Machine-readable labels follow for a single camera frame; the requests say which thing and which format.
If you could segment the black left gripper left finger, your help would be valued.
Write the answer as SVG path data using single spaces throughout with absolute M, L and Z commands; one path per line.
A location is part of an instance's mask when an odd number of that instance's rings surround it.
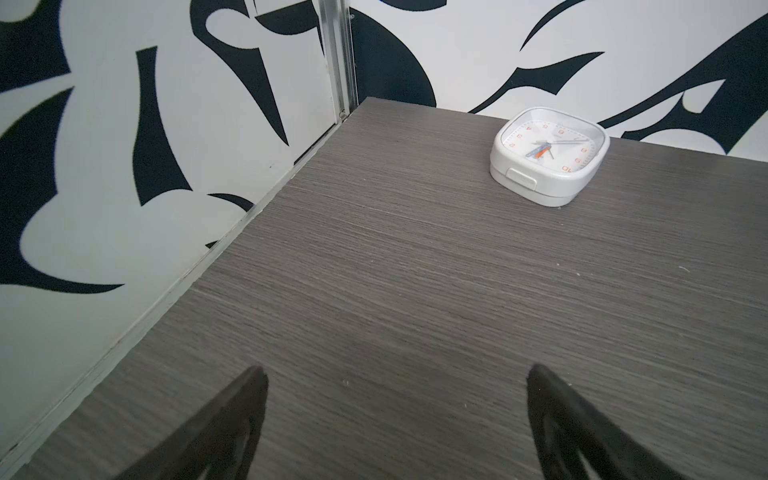
M 119 479 L 246 479 L 266 414 L 269 379 L 253 365 Z

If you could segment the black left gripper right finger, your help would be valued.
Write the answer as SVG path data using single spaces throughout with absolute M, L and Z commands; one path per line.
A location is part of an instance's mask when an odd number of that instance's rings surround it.
M 546 479 L 682 479 L 543 364 L 527 376 L 527 412 Z

